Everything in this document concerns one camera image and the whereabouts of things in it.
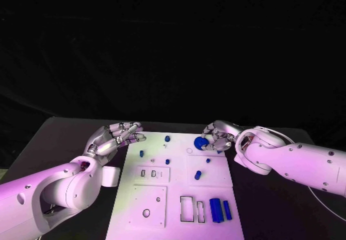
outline blue object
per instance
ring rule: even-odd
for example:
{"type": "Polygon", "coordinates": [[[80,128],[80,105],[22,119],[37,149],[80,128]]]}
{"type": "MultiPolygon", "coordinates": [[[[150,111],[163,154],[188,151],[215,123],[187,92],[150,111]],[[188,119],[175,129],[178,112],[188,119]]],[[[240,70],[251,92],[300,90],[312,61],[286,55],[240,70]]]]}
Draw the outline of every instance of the blue object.
{"type": "Polygon", "coordinates": [[[202,146],[208,145],[210,141],[207,138],[199,136],[199,137],[197,137],[194,144],[195,144],[197,149],[202,150],[202,146]]]}
{"type": "Polygon", "coordinates": [[[212,198],[210,200],[211,204],[211,216],[214,223],[223,223],[225,221],[224,214],[223,214],[223,202],[220,198],[212,198]]]}
{"type": "Polygon", "coordinates": [[[201,172],[201,171],[197,171],[197,175],[195,175],[195,179],[197,179],[197,180],[201,179],[201,175],[202,175],[202,172],[201,172]]]}
{"type": "Polygon", "coordinates": [[[224,208],[225,208],[225,216],[227,220],[233,220],[231,210],[230,210],[230,202],[224,201],[224,208]]]}

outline white cable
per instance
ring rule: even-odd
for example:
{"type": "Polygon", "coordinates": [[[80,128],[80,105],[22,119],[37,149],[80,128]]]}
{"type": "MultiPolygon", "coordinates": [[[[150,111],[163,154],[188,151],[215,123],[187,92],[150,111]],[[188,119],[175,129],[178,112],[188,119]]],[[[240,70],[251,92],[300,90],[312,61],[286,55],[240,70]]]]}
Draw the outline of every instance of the white cable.
{"type": "MultiPolygon", "coordinates": [[[[279,134],[280,136],[283,136],[283,137],[290,141],[290,143],[295,144],[295,141],[293,141],[282,132],[274,131],[274,130],[272,130],[270,128],[267,128],[267,129],[269,129],[270,131],[273,131],[276,134],[279,134]]],[[[323,203],[323,201],[322,201],[322,200],[319,199],[319,197],[316,196],[316,193],[313,192],[313,190],[312,190],[311,187],[309,187],[309,190],[311,190],[315,198],[316,198],[318,201],[321,202],[321,204],[325,206],[325,208],[346,222],[346,219],[342,218],[342,217],[331,210],[331,208],[326,206],[326,204],[323,203]]]]}

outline circular hole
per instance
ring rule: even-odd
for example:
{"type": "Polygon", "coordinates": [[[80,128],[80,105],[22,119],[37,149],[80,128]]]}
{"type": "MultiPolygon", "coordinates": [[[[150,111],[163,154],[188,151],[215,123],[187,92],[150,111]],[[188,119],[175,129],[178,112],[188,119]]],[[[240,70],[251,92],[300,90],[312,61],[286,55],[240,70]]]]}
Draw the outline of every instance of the circular hole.
{"type": "Polygon", "coordinates": [[[146,210],[143,211],[143,216],[145,216],[145,218],[148,218],[148,217],[150,216],[150,210],[149,210],[149,209],[146,209],[146,210]]]}

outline robotic hand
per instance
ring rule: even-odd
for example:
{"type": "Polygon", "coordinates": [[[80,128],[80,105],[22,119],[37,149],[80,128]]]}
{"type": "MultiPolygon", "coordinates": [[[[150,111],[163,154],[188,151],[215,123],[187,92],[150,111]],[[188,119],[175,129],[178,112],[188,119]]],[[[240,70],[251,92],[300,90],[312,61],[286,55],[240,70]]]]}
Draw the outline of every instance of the robotic hand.
{"type": "Polygon", "coordinates": [[[94,203],[101,186],[116,187],[120,169],[104,165],[117,149],[145,141],[139,122],[103,126],[83,156],[0,185],[0,239],[34,240],[94,203]],[[44,212],[42,201],[52,208],[44,212]]]}
{"type": "Polygon", "coordinates": [[[224,151],[234,142],[234,160],[253,172],[267,175],[274,169],[289,180],[346,197],[346,152],[295,143],[280,132],[260,126],[244,129],[217,120],[207,126],[202,138],[211,130],[215,142],[202,150],[224,151]]]}

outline table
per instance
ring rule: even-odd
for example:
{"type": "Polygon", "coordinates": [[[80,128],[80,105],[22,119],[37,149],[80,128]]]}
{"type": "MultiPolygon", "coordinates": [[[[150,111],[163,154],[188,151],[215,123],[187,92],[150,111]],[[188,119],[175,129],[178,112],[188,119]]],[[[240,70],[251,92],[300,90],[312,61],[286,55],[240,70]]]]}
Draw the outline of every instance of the table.
{"type": "MultiPolygon", "coordinates": [[[[68,163],[83,154],[87,140],[100,126],[119,122],[130,121],[50,118],[0,183],[68,163]]],[[[149,132],[199,134],[205,128],[205,125],[187,123],[142,122],[142,124],[149,132]]],[[[293,128],[274,128],[274,130],[296,142],[313,144],[305,130],[293,128]]],[[[109,165],[123,168],[126,155],[125,147],[109,165]]],[[[225,155],[244,238],[345,239],[346,223],[325,209],[309,188],[286,180],[274,171],[267,176],[251,172],[234,161],[234,149],[228,150],[225,155]]],[[[47,233],[42,239],[106,239],[117,190],[117,187],[103,187],[91,207],[47,233]]]]}

